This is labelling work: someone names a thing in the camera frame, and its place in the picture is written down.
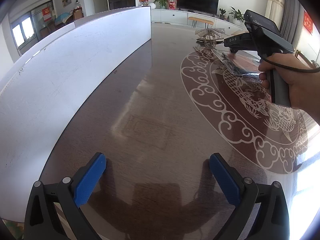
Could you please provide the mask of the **right hand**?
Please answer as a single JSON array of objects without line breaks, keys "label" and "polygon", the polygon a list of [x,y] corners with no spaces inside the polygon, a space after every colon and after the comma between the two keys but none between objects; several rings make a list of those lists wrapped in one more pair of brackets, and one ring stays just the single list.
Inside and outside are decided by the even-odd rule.
[{"label": "right hand", "polygon": [[308,74],[274,66],[263,60],[260,61],[259,79],[262,86],[269,89],[266,72],[276,69],[283,80],[289,85],[291,106],[294,109],[301,109],[308,113],[315,122],[319,123],[319,73]]}]

